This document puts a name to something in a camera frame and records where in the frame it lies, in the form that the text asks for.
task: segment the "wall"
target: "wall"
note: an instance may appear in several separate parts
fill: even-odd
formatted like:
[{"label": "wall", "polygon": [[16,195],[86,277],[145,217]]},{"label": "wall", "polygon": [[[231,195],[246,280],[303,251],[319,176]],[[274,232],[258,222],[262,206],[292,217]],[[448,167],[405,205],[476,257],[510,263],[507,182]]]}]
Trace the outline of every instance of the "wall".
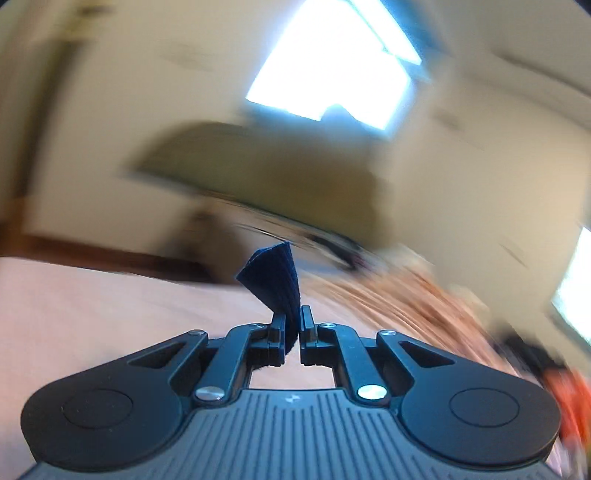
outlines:
[{"label": "wall", "polygon": [[28,1],[9,0],[0,7],[0,55],[10,38],[18,19],[27,9]]},{"label": "wall", "polygon": [[[28,230],[153,251],[191,198],[131,179],[129,162],[183,122],[239,121],[299,3],[118,2],[65,85]],[[587,132],[445,61],[383,155],[385,235],[432,261],[443,284],[471,288],[495,318],[591,366],[544,314],[577,238]]]},{"label": "wall", "polygon": [[397,239],[441,283],[534,332],[589,370],[544,314],[564,274],[590,184],[589,133],[528,100],[447,74],[385,153]]},{"label": "wall", "polygon": [[239,119],[299,3],[116,2],[64,86],[40,155],[28,230],[152,252],[191,199],[130,179],[129,163],[183,122]]}]

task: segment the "blue cloth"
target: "blue cloth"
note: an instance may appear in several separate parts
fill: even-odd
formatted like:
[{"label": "blue cloth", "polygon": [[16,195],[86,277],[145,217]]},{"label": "blue cloth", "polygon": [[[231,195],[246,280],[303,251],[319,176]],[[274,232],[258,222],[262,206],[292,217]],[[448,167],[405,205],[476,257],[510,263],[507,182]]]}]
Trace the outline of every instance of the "blue cloth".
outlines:
[{"label": "blue cloth", "polygon": [[285,353],[289,353],[300,330],[300,286],[289,242],[254,252],[236,279],[273,313],[285,314]]}]

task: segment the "bright window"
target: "bright window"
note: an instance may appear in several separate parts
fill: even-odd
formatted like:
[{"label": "bright window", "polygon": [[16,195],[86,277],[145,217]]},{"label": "bright window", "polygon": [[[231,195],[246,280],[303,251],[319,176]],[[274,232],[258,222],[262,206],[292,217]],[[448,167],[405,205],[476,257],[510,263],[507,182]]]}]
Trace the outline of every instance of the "bright window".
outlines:
[{"label": "bright window", "polygon": [[564,321],[591,343],[591,231],[586,228],[553,304]]},{"label": "bright window", "polygon": [[421,59],[379,0],[306,0],[246,99],[321,120],[341,105],[381,130],[411,80],[398,59]]}]

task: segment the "ribbed gray surface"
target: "ribbed gray surface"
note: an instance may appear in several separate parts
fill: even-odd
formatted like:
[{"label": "ribbed gray surface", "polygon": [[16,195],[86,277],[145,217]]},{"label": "ribbed gray surface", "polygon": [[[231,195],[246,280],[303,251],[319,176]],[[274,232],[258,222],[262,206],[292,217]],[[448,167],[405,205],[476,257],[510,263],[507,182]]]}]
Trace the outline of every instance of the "ribbed gray surface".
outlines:
[{"label": "ribbed gray surface", "polygon": [[502,472],[432,459],[389,412],[359,407],[342,390],[245,390],[227,408],[202,410],[170,448],[117,472],[74,473],[46,464],[26,480],[557,480],[543,464]]}]

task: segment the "screw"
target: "screw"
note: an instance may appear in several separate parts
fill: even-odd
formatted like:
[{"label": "screw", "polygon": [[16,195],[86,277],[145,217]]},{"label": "screw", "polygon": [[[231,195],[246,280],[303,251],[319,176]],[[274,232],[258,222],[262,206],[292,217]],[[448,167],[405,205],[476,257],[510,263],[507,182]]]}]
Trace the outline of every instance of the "screw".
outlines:
[{"label": "screw", "polygon": [[364,385],[357,390],[357,395],[366,400],[381,400],[387,394],[388,390],[381,385]]},{"label": "screw", "polygon": [[195,391],[195,396],[203,401],[221,400],[226,393],[219,387],[201,387]]}]

